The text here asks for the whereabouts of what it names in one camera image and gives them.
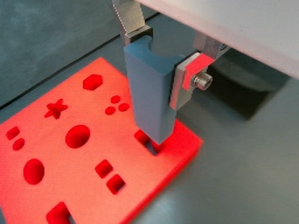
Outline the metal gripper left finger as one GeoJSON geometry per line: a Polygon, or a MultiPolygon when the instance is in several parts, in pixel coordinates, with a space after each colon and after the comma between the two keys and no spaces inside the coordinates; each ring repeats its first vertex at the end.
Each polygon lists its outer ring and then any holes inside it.
{"type": "Polygon", "coordinates": [[[154,29],[146,24],[142,6],[137,0],[112,0],[112,9],[119,23],[125,46],[143,36],[154,36],[154,29]]]}

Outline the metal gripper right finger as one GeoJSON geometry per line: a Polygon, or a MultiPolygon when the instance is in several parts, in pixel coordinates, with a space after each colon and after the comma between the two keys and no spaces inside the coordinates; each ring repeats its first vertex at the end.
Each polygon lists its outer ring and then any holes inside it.
{"type": "Polygon", "coordinates": [[[198,32],[194,39],[195,52],[175,66],[170,106],[178,110],[193,98],[193,91],[205,91],[211,83],[209,66],[229,51],[230,47],[198,32]]]}

